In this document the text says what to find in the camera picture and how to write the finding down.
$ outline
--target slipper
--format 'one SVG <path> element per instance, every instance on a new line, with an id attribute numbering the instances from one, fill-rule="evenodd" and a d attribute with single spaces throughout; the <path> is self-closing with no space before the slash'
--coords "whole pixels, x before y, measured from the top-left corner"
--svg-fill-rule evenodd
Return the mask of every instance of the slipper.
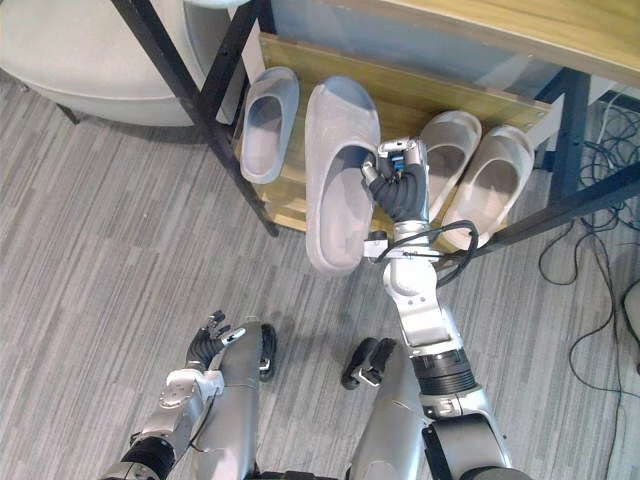
<path id="1" fill-rule="evenodd" d="M 373 200 L 360 167 L 380 143 L 378 112 L 349 77 L 316 86 L 305 120 L 307 256 L 327 275 L 347 275 L 362 259 Z"/>
<path id="2" fill-rule="evenodd" d="M 420 138 L 427 146 L 430 221 L 458 183 L 481 137 L 480 121 L 459 110 L 441 113 L 425 125 Z"/>
<path id="3" fill-rule="evenodd" d="M 484 245 L 500 228 L 532 169 L 533 147 L 527 136 L 509 125 L 494 128 L 480 142 L 442 224 L 471 220 L 478 229 L 478 247 Z M 465 230 L 441 237 L 458 249 L 469 248 Z"/>
<path id="4" fill-rule="evenodd" d="M 240 170 L 252 183 L 280 175 L 298 110 L 296 74 L 287 67 L 265 70 L 247 94 Z"/>

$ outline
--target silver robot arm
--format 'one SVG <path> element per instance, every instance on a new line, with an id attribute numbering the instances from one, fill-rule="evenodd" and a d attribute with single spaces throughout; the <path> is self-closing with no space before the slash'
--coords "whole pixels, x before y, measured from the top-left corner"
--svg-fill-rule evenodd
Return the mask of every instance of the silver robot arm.
<path id="1" fill-rule="evenodd" d="M 240 328 L 214 329 L 224 319 L 216 312 L 189 346 L 186 368 L 169 374 L 155 410 L 131 448 L 100 480 L 165 480 L 190 446 L 192 431 L 204 421 L 214 397 L 221 395 L 220 371 L 208 370 L 213 358 L 244 334 Z"/>
<path id="2" fill-rule="evenodd" d="M 374 199 L 395 221 L 395 243 L 367 241 L 365 256 L 389 259 L 384 286 L 398 309 L 418 380 L 427 425 L 422 437 L 432 473 L 435 478 L 456 480 L 478 467 L 509 468 L 511 461 L 487 396 L 475 381 L 450 311 L 436 295 L 438 278 L 432 262 L 440 254 L 429 247 L 427 235 L 426 148 L 418 138 L 383 143 L 378 158 L 366 161 L 362 173 Z"/>

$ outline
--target black cable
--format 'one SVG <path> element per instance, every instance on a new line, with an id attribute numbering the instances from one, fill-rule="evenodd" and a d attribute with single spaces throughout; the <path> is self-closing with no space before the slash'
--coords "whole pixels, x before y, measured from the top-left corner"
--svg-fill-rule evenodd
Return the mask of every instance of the black cable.
<path id="1" fill-rule="evenodd" d="M 397 240 L 393 242 L 391 245 L 389 245 L 387 248 L 385 248 L 384 251 L 380 255 L 378 255 L 378 257 L 373 261 L 373 263 L 380 263 L 394 248 L 397 248 L 401 245 L 405 245 L 418 238 L 430 237 L 429 241 L 433 243 L 436 241 L 436 239 L 441 233 L 448 232 L 450 230 L 459 230 L 463 228 L 469 230 L 469 235 L 471 236 L 469 248 L 465 251 L 465 254 L 462 257 L 462 260 L 460 260 L 460 262 L 458 262 L 458 264 L 456 265 L 455 270 L 447 273 L 446 275 L 438 279 L 436 288 L 440 288 L 452 282 L 453 280 L 455 280 L 462 273 L 462 271 L 467 267 L 467 265 L 469 265 L 469 262 L 471 261 L 476 250 L 478 249 L 478 230 L 476 229 L 476 226 L 473 224 L 473 222 L 471 222 L 470 220 L 458 220 L 457 222 L 452 222 L 442 227 L 425 230 L 423 232 L 416 233 L 415 235 L 410 235 L 408 237 Z M 437 257 L 442 260 L 447 260 L 447 259 L 457 260 L 460 258 L 459 255 L 457 254 L 445 254 L 442 256 L 440 255 L 436 256 L 436 255 L 413 254 L 413 253 L 405 252 L 404 255 L 414 256 L 414 257 Z"/>
<path id="2" fill-rule="evenodd" d="M 205 424 L 207 423 L 207 420 L 209 418 L 209 414 L 211 413 L 211 409 L 213 408 L 213 404 L 215 403 L 216 397 L 215 395 L 211 398 L 211 402 L 209 403 L 209 407 L 207 407 L 207 413 L 204 414 L 204 418 L 202 419 L 202 422 L 200 423 L 200 426 L 198 427 L 198 430 L 196 430 L 196 433 L 194 433 L 193 437 L 191 437 L 191 440 L 189 440 L 189 446 L 191 448 L 193 448 L 196 452 L 199 453 L 203 453 L 204 450 L 200 450 L 198 447 L 196 447 L 195 442 L 198 438 L 198 435 L 200 435 L 200 432 L 202 431 L 202 429 L 204 428 Z"/>
<path id="3" fill-rule="evenodd" d="M 608 117 L 603 119 L 606 125 L 600 143 L 584 142 L 584 147 L 591 155 L 580 169 L 578 182 L 583 187 L 593 185 L 624 167 L 640 162 L 640 115 L 613 105 L 609 110 Z M 620 132 L 613 133 L 612 125 Z M 608 224 L 620 223 L 640 232 L 640 212 L 634 211 L 630 202 L 629 199 L 611 205 L 605 210 L 609 215 L 608 221 L 604 225 L 591 226 L 598 229 Z"/>
<path id="4" fill-rule="evenodd" d="M 640 116 L 636 115 L 632 112 L 623 111 L 617 107 L 613 107 L 610 109 L 613 113 L 613 117 L 609 116 L 608 118 L 603 118 L 604 127 L 602 139 L 600 143 L 594 143 L 585 141 L 584 147 L 588 152 L 591 152 L 591 155 L 588 157 L 588 161 L 584 164 L 579 170 L 579 178 L 578 183 L 582 187 L 588 187 L 593 185 L 604 178 L 613 175 L 618 172 L 620 169 L 631 165 L 632 163 L 640 161 L 640 143 L 637 139 L 640 139 Z M 618 130 L 621 129 L 619 133 L 612 133 L 611 125 L 618 123 Z M 624 218 L 622 213 L 628 214 L 630 219 Z M 631 205 L 630 200 L 625 200 L 623 202 L 618 202 L 610 205 L 605 210 L 601 211 L 596 218 L 596 214 L 593 213 L 588 217 L 580 218 L 580 224 L 585 229 L 585 233 L 578 238 L 573 246 L 573 271 L 569 279 L 567 280 L 554 280 L 550 278 L 550 276 L 545 273 L 543 268 L 543 261 L 546 254 L 556 245 L 561 239 L 566 238 L 567 235 L 573 230 L 576 225 L 576 222 L 572 221 L 569 224 L 569 227 L 562 232 L 558 237 L 551 240 L 540 253 L 540 257 L 538 258 L 538 269 L 542 277 L 552 283 L 553 285 L 571 285 L 576 282 L 579 273 L 579 262 L 578 262 L 578 253 L 581 244 L 587 240 L 592 240 L 592 252 L 595 257 L 596 263 L 598 265 L 598 269 L 602 275 L 602 278 L 607 287 L 607 291 L 609 294 L 609 300 L 611 302 L 611 309 L 609 311 L 609 315 L 606 320 L 588 331 L 587 333 L 580 335 L 570 346 L 568 361 L 569 368 L 571 370 L 572 375 L 583 385 L 586 387 L 606 392 L 606 393 L 615 393 L 617 395 L 616 400 L 616 408 L 615 408 L 615 416 L 614 416 L 614 428 L 613 428 L 613 438 L 611 441 L 611 445 L 609 447 L 609 453 L 607 457 L 607 470 L 605 478 L 609 478 L 609 473 L 611 470 L 611 461 L 613 458 L 613 453 L 615 450 L 616 439 L 618 436 L 618 421 L 620 416 L 620 409 L 622 408 L 622 398 L 623 395 L 628 395 L 630 397 L 640 399 L 640 395 L 626 391 L 622 388 L 622 377 L 621 377 L 621 357 L 620 357 L 620 339 L 618 337 L 618 309 L 617 309 L 617 301 L 616 294 L 613 288 L 613 280 L 611 275 L 611 264 L 609 261 L 609 252 L 600 238 L 599 234 L 602 232 L 610 231 L 618 227 L 618 225 L 623 225 L 626 228 L 634 230 L 636 232 L 640 232 L 640 222 L 638 222 L 638 218 L 640 215 L 637 215 Z M 637 242 L 627 242 L 627 244 L 636 244 Z M 617 388 L 611 388 L 607 386 L 594 385 L 588 381 L 586 381 L 576 370 L 573 356 L 575 350 L 578 348 L 581 342 L 590 338 L 599 332 L 603 331 L 609 325 L 613 328 L 613 341 L 616 355 L 616 383 Z"/>

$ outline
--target floor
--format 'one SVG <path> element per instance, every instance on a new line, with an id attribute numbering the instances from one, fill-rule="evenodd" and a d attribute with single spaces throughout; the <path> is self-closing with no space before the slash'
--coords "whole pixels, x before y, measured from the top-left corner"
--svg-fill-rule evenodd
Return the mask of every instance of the floor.
<path id="1" fill-rule="evenodd" d="M 279 335 L 279 371 L 261 390 L 263 469 L 341 477 L 375 391 L 348 392 L 341 365 L 365 336 L 398 336 L 382 270 L 314 273 L 301 233 L 269 237 L 191 129 L 80 116 L 0 75 L 0 478 L 97 478 L 124 452 L 167 373 L 221 308 Z M 535 171 L 515 217 L 544 203 Z M 554 287 L 538 255 L 558 229 L 474 260 L 440 292 L 514 463 L 535 479 L 602 479 L 616 395 L 578 383 L 573 340 L 610 308 L 588 249 L 576 284 Z M 567 277 L 572 240 L 548 268 Z M 640 238 L 603 235 L 616 291 L 640 277 Z M 625 388 L 639 353 L 622 336 Z M 578 370 L 614 384 L 611 330 L 576 352 Z M 640 401 L 623 398 L 609 478 L 640 479 Z M 188 478 L 189 458 L 172 478 Z"/>

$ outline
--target wooden board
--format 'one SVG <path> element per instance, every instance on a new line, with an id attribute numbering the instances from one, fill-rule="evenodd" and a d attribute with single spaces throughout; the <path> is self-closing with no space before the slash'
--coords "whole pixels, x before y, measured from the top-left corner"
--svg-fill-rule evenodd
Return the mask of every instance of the wooden board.
<path id="1" fill-rule="evenodd" d="M 417 135 L 434 115 L 452 109 L 475 114 L 485 129 L 509 123 L 526 131 L 550 109 L 545 103 L 376 64 L 275 35 L 261 34 L 260 41 L 267 67 L 284 65 L 296 72 L 300 80 L 300 106 L 280 177 L 268 185 L 256 185 L 256 190 L 269 205 L 276 223 L 297 230 L 304 228 L 306 212 L 304 119 L 307 102 L 313 88 L 331 75 L 349 75 L 367 89 L 378 108 L 383 139 Z M 390 233 L 391 228 L 391 220 L 376 209 L 372 230 Z"/>
<path id="2" fill-rule="evenodd" d="M 640 87 L 638 0 L 324 0 Z"/>

